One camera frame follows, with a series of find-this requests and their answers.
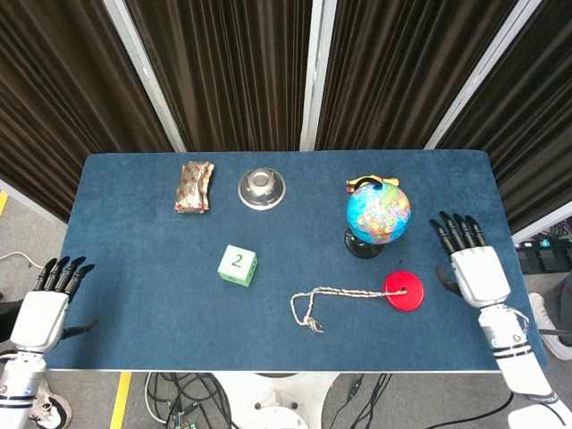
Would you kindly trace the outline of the dark brown curtain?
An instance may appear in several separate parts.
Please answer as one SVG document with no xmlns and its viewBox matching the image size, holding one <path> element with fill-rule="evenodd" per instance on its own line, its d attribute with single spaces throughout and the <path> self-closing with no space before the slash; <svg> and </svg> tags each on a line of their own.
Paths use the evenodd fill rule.
<svg viewBox="0 0 572 429">
<path fill-rule="evenodd" d="M 511 232 L 572 200 L 572 0 L 542 0 L 439 149 L 489 156 Z"/>
<path fill-rule="evenodd" d="M 99 153 L 172 150 L 102 0 L 0 0 L 0 180 L 61 221 Z"/>
<path fill-rule="evenodd" d="M 312 0 L 126 0 L 188 151 L 297 151 Z"/>
<path fill-rule="evenodd" d="M 517 0 L 338 0 L 315 147 L 421 149 Z"/>
</svg>

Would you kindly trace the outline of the white pink sneaker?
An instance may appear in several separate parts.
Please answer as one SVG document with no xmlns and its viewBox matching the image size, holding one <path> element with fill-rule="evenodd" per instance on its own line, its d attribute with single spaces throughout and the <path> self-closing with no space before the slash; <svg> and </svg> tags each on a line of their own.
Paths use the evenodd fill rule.
<svg viewBox="0 0 572 429">
<path fill-rule="evenodd" d="M 557 359 L 572 361 L 572 345 L 566 345 L 556 333 L 557 328 L 546 311 L 543 297 L 538 293 L 532 292 L 528 294 L 528 299 L 538 330 L 549 331 L 549 333 L 541 334 L 544 345 Z"/>
</svg>

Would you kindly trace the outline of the black power strip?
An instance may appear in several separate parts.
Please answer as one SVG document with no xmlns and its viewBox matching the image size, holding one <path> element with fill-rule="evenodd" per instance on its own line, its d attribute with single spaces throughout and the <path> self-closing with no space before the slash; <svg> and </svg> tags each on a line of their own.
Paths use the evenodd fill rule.
<svg viewBox="0 0 572 429">
<path fill-rule="evenodd" d="M 515 245 L 523 274 L 568 273 L 572 270 L 572 239 L 542 239 Z"/>
</svg>

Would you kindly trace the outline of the red plastic disc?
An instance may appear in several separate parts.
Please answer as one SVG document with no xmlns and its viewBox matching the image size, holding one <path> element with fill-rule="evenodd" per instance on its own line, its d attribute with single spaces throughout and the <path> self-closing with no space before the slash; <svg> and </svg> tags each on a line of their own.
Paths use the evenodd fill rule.
<svg viewBox="0 0 572 429">
<path fill-rule="evenodd" d="M 425 298 L 425 288 L 420 278 L 408 271 L 390 273 L 383 284 L 388 303 L 402 312 L 417 310 Z"/>
</svg>

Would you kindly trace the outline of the green number die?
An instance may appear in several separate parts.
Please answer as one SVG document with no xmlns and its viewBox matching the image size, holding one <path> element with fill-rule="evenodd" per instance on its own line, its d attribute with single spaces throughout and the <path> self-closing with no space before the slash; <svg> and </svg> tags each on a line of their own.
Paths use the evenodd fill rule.
<svg viewBox="0 0 572 429">
<path fill-rule="evenodd" d="M 248 287 L 257 268 L 257 254 L 254 251 L 228 245 L 217 272 L 227 282 Z"/>
</svg>

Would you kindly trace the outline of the white frame post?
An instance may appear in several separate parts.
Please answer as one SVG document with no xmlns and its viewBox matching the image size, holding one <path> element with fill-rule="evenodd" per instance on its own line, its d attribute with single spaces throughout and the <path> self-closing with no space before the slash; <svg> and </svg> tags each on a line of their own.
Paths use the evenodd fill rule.
<svg viewBox="0 0 572 429">
<path fill-rule="evenodd" d="M 176 121 L 125 0 L 102 0 L 107 14 L 139 77 L 164 133 L 175 152 L 185 152 Z"/>
<path fill-rule="evenodd" d="M 463 112 L 476 91 L 482 86 L 494 66 L 532 18 L 543 0 L 517 0 L 506 20 L 486 47 L 467 80 L 451 102 L 450 107 L 427 140 L 424 150 L 436 149 L 440 141 Z"/>
<path fill-rule="evenodd" d="M 314 151 L 338 0 L 313 0 L 307 47 L 300 151 Z"/>
</svg>

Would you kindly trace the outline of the blue felt table cover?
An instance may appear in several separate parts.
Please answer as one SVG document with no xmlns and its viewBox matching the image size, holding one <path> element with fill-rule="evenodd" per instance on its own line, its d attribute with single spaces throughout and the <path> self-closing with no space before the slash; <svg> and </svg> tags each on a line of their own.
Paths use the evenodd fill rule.
<svg viewBox="0 0 572 429">
<path fill-rule="evenodd" d="M 487 154 L 474 150 L 207 153 L 210 208 L 178 214 L 174 196 L 190 153 L 105 154 L 86 160 L 62 252 L 95 268 L 67 321 L 99 322 L 48 355 L 53 369 L 247 371 L 488 371 L 496 368 L 479 313 L 445 290 L 448 267 L 430 221 L 471 215 L 508 278 L 508 303 L 531 311 Z M 248 171 L 285 180 L 275 207 L 239 198 Z M 404 236 L 377 257 L 346 249 L 345 182 L 395 177 L 412 206 Z M 217 272 L 228 245 L 254 251 L 248 287 Z M 425 288 L 402 312 L 383 293 L 408 271 Z"/>
</svg>

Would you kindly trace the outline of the small desk globe black stand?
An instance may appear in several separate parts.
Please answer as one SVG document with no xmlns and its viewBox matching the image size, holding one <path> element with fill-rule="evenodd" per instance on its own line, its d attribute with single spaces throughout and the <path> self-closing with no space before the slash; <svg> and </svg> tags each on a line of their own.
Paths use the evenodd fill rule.
<svg viewBox="0 0 572 429">
<path fill-rule="evenodd" d="M 411 218 L 410 202 L 400 186 L 365 183 L 350 194 L 346 206 L 346 248 L 354 257 L 376 257 L 406 232 Z"/>
</svg>

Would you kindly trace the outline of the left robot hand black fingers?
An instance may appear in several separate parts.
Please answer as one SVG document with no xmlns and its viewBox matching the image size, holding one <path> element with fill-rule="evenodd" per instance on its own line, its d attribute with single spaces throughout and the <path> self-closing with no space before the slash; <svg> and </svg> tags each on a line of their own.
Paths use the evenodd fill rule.
<svg viewBox="0 0 572 429">
<path fill-rule="evenodd" d="M 42 268 L 35 288 L 21 304 L 10 341 L 18 351 L 45 354 L 62 340 L 89 332 L 99 319 L 65 327 L 67 312 L 85 276 L 95 266 L 85 257 L 53 258 Z"/>
</svg>

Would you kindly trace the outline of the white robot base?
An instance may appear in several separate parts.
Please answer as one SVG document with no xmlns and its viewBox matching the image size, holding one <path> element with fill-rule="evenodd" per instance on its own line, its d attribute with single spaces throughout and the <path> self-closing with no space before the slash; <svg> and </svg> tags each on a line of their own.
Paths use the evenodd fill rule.
<svg viewBox="0 0 572 429">
<path fill-rule="evenodd" d="M 239 429 L 322 429 L 325 399 L 338 376 L 335 372 L 214 373 Z"/>
</svg>

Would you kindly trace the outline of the yellow orange toy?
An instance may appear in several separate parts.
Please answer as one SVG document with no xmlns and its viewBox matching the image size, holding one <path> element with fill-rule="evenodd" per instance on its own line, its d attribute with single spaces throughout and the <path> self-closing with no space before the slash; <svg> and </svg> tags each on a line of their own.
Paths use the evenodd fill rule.
<svg viewBox="0 0 572 429">
<path fill-rule="evenodd" d="M 383 178 L 376 175 L 367 175 L 356 178 L 354 180 L 346 181 L 346 189 L 349 194 L 353 194 L 365 183 L 389 183 L 394 186 L 399 186 L 400 180 L 397 178 Z"/>
</svg>

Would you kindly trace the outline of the yellow floor tape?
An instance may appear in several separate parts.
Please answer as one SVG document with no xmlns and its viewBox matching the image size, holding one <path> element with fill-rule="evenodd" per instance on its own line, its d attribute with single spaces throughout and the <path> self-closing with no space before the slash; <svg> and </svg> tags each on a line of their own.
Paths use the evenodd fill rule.
<svg viewBox="0 0 572 429">
<path fill-rule="evenodd" d="M 109 429 L 122 429 L 123 419 L 130 391 L 132 372 L 121 372 L 114 399 Z"/>
</svg>

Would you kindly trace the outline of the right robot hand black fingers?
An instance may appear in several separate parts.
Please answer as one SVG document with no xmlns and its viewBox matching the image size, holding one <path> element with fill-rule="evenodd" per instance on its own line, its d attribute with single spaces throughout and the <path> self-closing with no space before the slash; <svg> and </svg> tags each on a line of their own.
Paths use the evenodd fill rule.
<svg viewBox="0 0 572 429">
<path fill-rule="evenodd" d="M 454 277 L 442 266 L 435 267 L 440 284 L 474 308 L 491 307 L 506 301 L 510 286 L 494 247 L 484 236 L 477 220 L 470 215 L 439 213 L 441 220 L 430 221 L 449 257 Z"/>
</svg>

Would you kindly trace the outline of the grey trouser leg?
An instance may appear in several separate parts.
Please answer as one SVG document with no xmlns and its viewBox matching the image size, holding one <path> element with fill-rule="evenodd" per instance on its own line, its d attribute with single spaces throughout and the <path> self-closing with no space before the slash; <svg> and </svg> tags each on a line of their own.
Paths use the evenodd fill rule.
<svg viewBox="0 0 572 429">
<path fill-rule="evenodd" d="M 546 311 L 557 331 L 568 333 L 559 337 L 566 345 L 572 345 L 572 273 L 542 294 L 542 297 Z"/>
</svg>

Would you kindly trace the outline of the white sneaker black stripes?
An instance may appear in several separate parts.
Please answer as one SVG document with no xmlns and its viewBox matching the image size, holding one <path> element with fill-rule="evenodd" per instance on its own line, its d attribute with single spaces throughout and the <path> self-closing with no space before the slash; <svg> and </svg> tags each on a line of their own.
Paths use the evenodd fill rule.
<svg viewBox="0 0 572 429">
<path fill-rule="evenodd" d="M 69 402 L 53 393 L 43 379 L 33 400 L 29 419 L 40 429 L 68 429 L 72 422 Z"/>
</svg>

